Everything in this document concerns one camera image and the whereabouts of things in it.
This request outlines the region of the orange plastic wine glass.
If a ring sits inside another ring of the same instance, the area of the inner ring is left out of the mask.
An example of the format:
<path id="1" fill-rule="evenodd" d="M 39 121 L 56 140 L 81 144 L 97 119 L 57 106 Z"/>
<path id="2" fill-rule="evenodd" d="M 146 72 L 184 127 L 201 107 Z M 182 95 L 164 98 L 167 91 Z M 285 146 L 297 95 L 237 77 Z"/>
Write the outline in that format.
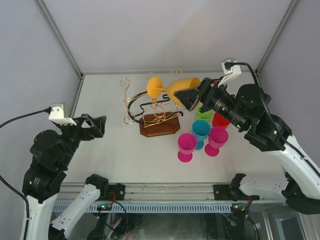
<path id="1" fill-rule="evenodd" d="M 147 94 L 152 99 L 157 99 L 162 92 L 166 92 L 168 97 L 178 106 L 183 106 L 180 100 L 178 100 L 174 93 L 181 90 L 188 90 L 197 87 L 201 83 L 201 80 L 195 78 L 178 79 L 172 82 L 169 86 L 164 87 L 162 79 L 158 76 L 152 77 L 147 83 Z"/>

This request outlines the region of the pink plastic wine glass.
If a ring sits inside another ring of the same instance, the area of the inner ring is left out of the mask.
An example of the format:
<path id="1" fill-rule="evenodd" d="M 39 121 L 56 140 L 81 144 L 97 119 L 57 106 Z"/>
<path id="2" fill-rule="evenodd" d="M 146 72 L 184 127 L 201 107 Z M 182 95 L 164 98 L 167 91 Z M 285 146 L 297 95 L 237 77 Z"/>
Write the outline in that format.
<path id="1" fill-rule="evenodd" d="M 193 158 L 193 152 L 196 149 L 198 141 L 191 133 L 183 133 L 177 140 L 178 144 L 178 159 L 183 163 L 188 163 Z"/>
<path id="2" fill-rule="evenodd" d="M 210 157 L 216 157 L 228 139 L 229 134 L 224 128 L 213 127 L 208 134 L 208 144 L 204 147 L 205 153 Z"/>

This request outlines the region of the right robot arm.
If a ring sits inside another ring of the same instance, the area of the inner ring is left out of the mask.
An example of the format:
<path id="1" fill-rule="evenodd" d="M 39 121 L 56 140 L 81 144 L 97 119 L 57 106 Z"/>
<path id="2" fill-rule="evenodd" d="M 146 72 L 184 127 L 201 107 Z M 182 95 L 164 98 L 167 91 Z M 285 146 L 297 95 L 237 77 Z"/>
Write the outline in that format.
<path id="1" fill-rule="evenodd" d="M 261 179 L 237 173 L 229 184 L 234 201 L 262 198 L 283 200 L 305 215 L 320 212 L 320 169 L 301 149 L 291 128 L 279 116 L 268 112 L 271 97 L 254 83 L 242 85 L 229 94 L 221 80 L 204 78 L 193 88 L 177 90 L 174 96 L 192 111 L 202 103 L 201 112 L 215 111 L 261 152 L 276 159 L 285 170 L 284 179 Z"/>

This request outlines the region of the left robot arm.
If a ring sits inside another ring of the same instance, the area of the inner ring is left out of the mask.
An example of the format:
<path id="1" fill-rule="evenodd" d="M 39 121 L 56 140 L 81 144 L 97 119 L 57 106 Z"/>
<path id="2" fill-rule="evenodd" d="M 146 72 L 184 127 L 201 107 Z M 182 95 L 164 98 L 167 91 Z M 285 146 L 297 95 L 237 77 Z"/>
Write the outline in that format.
<path id="1" fill-rule="evenodd" d="M 79 195 L 55 220 L 51 220 L 54 204 L 65 179 L 68 166 L 82 141 L 102 138 L 107 117 L 82 114 L 77 118 L 62 113 L 49 115 L 60 130 L 45 130 L 34 139 L 30 148 L 32 162 L 24 175 L 22 192 L 27 199 L 26 239 L 66 240 L 79 219 L 96 200 L 109 196 L 107 178 L 89 176 Z"/>

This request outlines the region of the green plastic wine glass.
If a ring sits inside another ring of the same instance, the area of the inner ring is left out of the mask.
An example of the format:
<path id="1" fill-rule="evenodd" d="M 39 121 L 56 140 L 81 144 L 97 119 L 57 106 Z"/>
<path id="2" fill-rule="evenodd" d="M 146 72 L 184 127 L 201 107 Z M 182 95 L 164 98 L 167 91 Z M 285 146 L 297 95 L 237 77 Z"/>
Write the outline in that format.
<path id="1" fill-rule="evenodd" d="M 214 111 L 211 109 L 206 112 L 200 112 L 200 108 L 202 107 L 202 103 L 200 102 L 198 106 L 195 108 L 195 120 L 204 120 L 207 123 L 212 119 L 214 115 Z"/>

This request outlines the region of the blue plastic wine glass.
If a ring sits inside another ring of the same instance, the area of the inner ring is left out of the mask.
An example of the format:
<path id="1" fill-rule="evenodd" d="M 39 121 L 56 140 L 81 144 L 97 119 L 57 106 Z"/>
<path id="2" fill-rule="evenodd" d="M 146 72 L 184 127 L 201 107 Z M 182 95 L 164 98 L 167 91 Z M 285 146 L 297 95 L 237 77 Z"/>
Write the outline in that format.
<path id="1" fill-rule="evenodd" d="M 201 150 L 204 147 L 204 140 L 208 137 L 211 127 L 205 120 L 196 120 L 192 124 L 191 133 L 197 139 L 196 150 Z"/>

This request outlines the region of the red plastic wine glass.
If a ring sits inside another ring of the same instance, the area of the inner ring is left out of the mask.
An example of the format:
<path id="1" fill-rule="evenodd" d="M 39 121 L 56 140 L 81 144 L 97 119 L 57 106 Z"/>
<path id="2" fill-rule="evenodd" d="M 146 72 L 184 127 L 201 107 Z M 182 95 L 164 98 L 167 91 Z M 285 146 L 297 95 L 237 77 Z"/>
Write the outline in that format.
<path id="1" fill-rule="evenodd" d="M 218 114 L 217 112 L 213 115 L 212 126 L 213 127 L 221 127 L 226 129 L 230 125 L 230 122 L 225 119 L 223 116 Z"/>

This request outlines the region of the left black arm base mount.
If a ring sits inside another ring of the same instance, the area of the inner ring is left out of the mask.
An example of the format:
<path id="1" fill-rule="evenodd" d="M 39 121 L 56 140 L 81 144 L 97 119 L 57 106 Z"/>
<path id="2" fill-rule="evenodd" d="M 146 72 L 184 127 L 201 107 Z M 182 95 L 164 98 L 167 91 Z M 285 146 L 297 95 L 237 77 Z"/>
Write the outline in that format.
<path id="1" fill-rule="evenodd" d="M 115 201 L 125 199 L 126 186 L 121 183 L 110 184 L 108 187 L 108 197 Z"/>

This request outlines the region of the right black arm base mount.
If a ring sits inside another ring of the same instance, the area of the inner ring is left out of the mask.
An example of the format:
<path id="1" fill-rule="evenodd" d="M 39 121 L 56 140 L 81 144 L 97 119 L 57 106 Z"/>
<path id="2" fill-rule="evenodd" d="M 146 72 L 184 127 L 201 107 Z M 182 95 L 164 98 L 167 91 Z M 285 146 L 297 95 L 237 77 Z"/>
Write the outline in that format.
<path id="1" fill-rule="evenodd" d="M 213 193 L 215 201 L 232 201 L 233 196 L 231 194 L 228 184 L 214 184 Z"/>

